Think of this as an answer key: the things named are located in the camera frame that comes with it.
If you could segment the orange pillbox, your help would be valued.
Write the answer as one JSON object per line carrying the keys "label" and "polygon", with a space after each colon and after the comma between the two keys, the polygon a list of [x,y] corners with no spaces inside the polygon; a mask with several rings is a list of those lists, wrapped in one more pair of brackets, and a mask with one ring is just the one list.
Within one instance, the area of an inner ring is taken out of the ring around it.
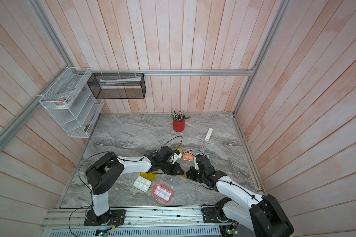
{"label": "orange pillbox", "polygon": [[183,153],[183,160],[187,162],[192,162],[194,160],[194,155],[191,152],[184,152]]}

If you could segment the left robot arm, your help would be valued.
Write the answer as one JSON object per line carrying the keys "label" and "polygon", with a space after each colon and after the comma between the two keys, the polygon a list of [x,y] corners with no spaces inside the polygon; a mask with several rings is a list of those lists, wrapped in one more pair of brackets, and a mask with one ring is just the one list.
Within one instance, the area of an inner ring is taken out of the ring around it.
{"label": "left robot arm", "polygon": [[167,175],[183,175],[184,172],[177,162],[182,157],[183,154],[180,151],[167,146],[139,158],[125,158],[114,152],[105,152],[85,171],[88,187],[91,190],[95,217],[102,217],[109,212],[108,191],[121,175],[153,173],[159,170]]}

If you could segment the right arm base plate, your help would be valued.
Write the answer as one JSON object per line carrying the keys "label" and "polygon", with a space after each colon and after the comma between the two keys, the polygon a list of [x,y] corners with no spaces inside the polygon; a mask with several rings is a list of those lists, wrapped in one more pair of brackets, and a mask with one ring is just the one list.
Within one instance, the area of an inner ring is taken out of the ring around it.
{"label": "right arm base plate", "polygon": [[201,206],[204,223],[233,223],[235,220],[228,219],[223,211],[218,207]]}

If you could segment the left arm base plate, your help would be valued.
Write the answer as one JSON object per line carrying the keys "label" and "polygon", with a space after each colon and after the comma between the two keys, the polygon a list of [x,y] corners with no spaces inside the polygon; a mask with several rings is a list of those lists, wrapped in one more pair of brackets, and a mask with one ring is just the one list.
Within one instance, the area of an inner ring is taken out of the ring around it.
{"label": "left arm base plate", "polygon": [[101,216],[96,216],[93,210],[87,212],[84,226],[121,226],[124,224],[126,210],[108,210]]}

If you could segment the red pillbox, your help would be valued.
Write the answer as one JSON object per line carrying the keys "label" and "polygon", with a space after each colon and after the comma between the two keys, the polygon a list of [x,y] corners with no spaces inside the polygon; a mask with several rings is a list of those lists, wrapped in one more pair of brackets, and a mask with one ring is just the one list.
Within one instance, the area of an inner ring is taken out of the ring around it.
{"label": "red pillbox", "polygon": [[160,184],[156,184],[151,192],[151,194],[157,199],[161,200],[164,203],[170,203],[174,192],[165,188]]}

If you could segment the green lid white pillbox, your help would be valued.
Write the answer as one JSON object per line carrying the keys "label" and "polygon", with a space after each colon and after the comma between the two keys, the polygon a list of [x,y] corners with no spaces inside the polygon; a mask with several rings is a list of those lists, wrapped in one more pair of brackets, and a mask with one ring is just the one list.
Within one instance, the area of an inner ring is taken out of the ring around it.
{"label": "green lid white pillbox", "polygon": [[172,148],[172,150],[177,154],[183,154],[183,149],[182,148]]}

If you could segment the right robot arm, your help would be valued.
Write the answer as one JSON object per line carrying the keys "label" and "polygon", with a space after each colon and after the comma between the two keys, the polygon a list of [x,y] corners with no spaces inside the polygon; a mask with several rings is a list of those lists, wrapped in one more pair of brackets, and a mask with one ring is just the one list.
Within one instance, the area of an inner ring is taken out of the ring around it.
{"label": "right robot arm", "polygon": [[219,220],[236,221],[257,237],[289,237],[294,233],[293,225],[274,196],[262,196],[242,187],[226,173],[215,170],[207,156],[197,155],[195,162],[196,167],[190,167],[187,178],[225,195],[216,204]]}

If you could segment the blue pillbox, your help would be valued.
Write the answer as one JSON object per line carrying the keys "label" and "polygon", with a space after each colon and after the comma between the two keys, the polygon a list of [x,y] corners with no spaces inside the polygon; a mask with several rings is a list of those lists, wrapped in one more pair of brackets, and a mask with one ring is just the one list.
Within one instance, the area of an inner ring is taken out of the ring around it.
{"label": "blue pillbox", "polygon": [[200,151],[196,151],[194,154],[195,154],[195,156],[197,156],[197,155],[206,155],[209,160],[211,159],[211,154],[210,153],[201,153]]}

